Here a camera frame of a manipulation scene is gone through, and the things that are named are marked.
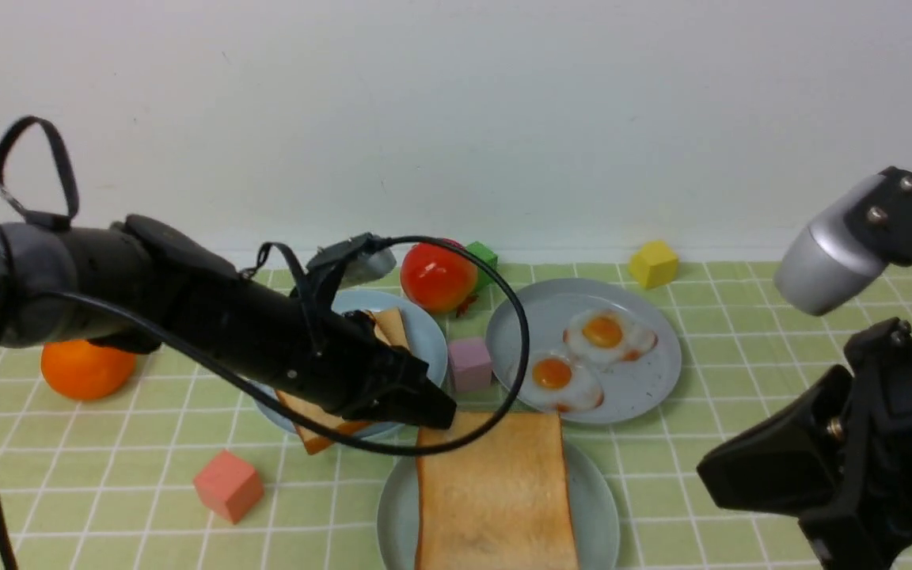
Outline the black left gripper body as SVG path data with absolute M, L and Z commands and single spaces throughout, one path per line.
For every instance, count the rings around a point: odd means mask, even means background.
M 218 361 L 330 414 L 361 420 L 374 397 L 428 380 L 398 308 L 334 313 L 307 322 L 298 296 L 244 293 L 218 314 Z

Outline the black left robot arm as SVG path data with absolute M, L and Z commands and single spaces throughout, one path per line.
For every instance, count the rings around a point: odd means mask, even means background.
M 2 343 L 91 340 L 148 354 L 160 340 L 130 323 L 137 315 L 226 371 L 330 414 L 448 428 L 456 404 L 428 378 L 426 362 L 378 339 L 366 315 L 332 308 L 341 287 L 394 265 L 381 238 L 361 234 L 320 250 L 282 294 L 146 216 L 108 230 L 6 223 L 0 314 L 8 296 L 18 299 Z

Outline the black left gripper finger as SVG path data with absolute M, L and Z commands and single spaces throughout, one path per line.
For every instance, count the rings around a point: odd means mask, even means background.
M 430 380 L 395 387 L 361 408 L 361 420 L 448 429 L 458 405 L 441 386 Z

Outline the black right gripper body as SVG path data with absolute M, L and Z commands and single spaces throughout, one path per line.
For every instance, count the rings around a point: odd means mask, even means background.
M 851 336 L 780 412 L 697 465 L 717 506 L 793 517 L 825 569 L 889 569 L 912 547 L 912 336 L 891 318 Z

